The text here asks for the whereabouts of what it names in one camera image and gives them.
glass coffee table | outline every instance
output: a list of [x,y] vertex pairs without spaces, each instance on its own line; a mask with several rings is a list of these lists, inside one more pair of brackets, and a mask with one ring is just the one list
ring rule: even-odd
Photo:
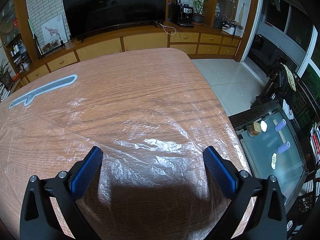
[[[252,175],[262,179],[270,175],[277,177],[281,192],[285,197],[284,206],[288,212],[306,179],[306,162],[296,133],[281,106],[275,102],[269,106],[260,113],[254,113],[253,108],[233,115],[230,121],[238,135]],[[286,120],[287,125],[280,130],[281,132],[277,132],[275,125],[282,119]],[[248,131],[249,125],[261,120],[268,125],[266,132],[251,137]],[[290,148],[279,154],[277,148],[287,141],[290,142]],[[272,156],[275,155],[274,166],[271,163]]]

white floor tile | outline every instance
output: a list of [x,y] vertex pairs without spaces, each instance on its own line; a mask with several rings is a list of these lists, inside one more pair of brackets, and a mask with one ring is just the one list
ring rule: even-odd
[[256,98],[263,90],[263,86],[257,80],[241,82],[241,84],[253,98]]
[[254,98],[241,83],[213,86],[212,89],[232,115],[250,109],[254,102]]
[[239,82],[217,59],[194,59],[192,61],[210,86]]
[[216,97],[218,98],[218,100],[219,100],[220,104],[222,105],[223,110],[226,112],[227,116],[232,115],[232,114],[230,113],[229,109],[227,108],[227,106],[226,106],[226,105],[224,104],[224,102],[222,101],[221,97],[220,97],[218,94],[216,94],[216,93],[215,93],[215,95],[216,95]]
[[244,62],[249,66],[249,68],[251,68],[256,74],[257,76],[265,83],[268,83],[269,78],[267,77],[267,75],[263,72],[263,70],[261,68],[259,68],[259,66],[257,64],[255,64],[249,57],[246,57],[246,59],[244,60]]
[[239,62],[234,61],[233,59],[219,59],[219,61],[239,80],[240,82],[244,81],[253,81],[256,78]]

potted plant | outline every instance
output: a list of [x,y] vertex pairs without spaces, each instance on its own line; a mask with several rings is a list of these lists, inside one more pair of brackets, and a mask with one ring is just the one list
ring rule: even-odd
[[4,87],[7,91],[11,90],[12,86],[14,85],[14,82],[12,81],[12,78],[10,76],[10,73],[8,69],[6,70],[6,66],[9,64],[9,62],[5,65],[3,65],[4,59],[1,62],[0,66],[0,82],[4,84]]
[[192,15],[192,23],[194,25],[202,25],[204,15],[202,14],[203,11],[203,4],[208,2],[208,0],[193,0],[193,7],[196,9],[197,13],[193,13]]

blue textured pad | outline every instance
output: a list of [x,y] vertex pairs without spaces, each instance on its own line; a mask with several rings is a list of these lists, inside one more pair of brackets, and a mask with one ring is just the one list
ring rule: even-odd
[[237,183],[230,172],[227,170],[225,165],[220,160],[216,150],[207,147],[203,152],[204,164],[208,167],[209,172],[217,182],[219,188],[221,189],[223,195],[226,198],[231,198],[236,194]]
[[73,200],[82,198],[102,162],[102,152],[96,147],[71,181],[70,195]]

television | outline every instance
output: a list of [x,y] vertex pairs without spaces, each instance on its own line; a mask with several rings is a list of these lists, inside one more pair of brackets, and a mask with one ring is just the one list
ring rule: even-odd
[[165,20],[166,0],[62,0],[72,38],[113,26]]

